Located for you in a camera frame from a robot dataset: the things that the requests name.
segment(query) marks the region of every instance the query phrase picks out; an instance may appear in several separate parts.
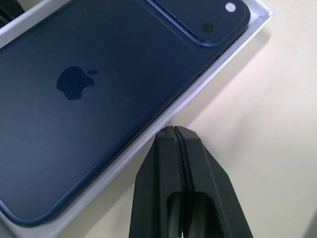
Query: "beige surface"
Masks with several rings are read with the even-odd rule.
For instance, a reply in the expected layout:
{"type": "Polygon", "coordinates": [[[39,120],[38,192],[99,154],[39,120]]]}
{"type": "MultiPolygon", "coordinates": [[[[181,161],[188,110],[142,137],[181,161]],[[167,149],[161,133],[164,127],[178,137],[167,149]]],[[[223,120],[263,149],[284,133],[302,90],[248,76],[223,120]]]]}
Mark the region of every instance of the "beige surface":
{"type": "MultiPolygon", "coordinates": [[[[266,2],[273,20],[171,124],[226,169],[255,238],[317,237],[317,1],[266,2]]],[[[128,238],[145,154],[59,238],[128,238]]]]}
{"type": "Polygon", "coordinates": [[[40,3],[42,0],[18,0],[24,10],[28,10],[36,4],[40,3]]]}

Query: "phone box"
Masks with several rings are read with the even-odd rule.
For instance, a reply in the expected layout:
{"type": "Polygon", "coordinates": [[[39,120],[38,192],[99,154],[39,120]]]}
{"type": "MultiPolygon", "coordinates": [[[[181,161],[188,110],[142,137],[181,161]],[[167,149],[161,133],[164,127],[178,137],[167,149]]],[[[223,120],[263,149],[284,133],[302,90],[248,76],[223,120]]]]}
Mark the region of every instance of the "phone box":
{"type": "MultiPolygon", "coordinates": [[[[0,48],[34,26],[70,0],[43,0],[26,13],[0,29],[0,48]]],[[[55,220],[34,228],[19,227],[2,213],[0,219],[18,238],[56,237],[122,170],[134,156],[185,107],[214,76],[237,55],[273,16],[261,0],[243,0],[250,9],[248,29],[228,50],[170,105],[99,177],[55,220]]],[[[0,237],[4,230],[0,221],[0,237]]]]}

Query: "phone back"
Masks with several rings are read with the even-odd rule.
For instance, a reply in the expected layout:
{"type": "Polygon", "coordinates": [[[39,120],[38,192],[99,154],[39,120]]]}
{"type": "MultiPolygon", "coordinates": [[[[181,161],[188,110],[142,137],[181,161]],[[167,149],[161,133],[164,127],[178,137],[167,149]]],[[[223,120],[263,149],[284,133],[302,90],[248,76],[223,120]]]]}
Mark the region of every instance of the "phone back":
{"type": "Polygon", "coordinates": [[[0,50],[0,210],[58,215],[247,27],[232,0],[74,0],[0,50]]]}

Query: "glossy phone back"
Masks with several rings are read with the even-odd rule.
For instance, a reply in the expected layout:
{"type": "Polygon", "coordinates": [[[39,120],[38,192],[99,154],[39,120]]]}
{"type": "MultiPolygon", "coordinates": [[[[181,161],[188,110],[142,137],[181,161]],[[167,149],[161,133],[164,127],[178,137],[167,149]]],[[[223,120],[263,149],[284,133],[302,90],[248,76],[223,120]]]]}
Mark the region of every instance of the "glossy phone back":
{"type": "Polygon", "coordinates": [[[0,210],[58,215],[246,29],[231,2],[73,0],[3,47],[0,210]]]}

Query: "black plastic tool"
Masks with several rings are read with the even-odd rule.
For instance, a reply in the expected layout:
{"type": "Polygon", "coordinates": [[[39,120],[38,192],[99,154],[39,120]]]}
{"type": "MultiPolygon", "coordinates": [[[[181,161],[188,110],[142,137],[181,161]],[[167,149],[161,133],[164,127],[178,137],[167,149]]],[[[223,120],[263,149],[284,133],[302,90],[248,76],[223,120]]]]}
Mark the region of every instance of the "black plastic tool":
{"type": "Polygon", "coordinates": [[[17,0],[0,0],[0,27],[24,13],[17,0]]]}
{"type": "Polygon", "coordinates": [[[136,178],[129,238],[252,238],[230,179],[197,134],[161,130],[136,178]]]}

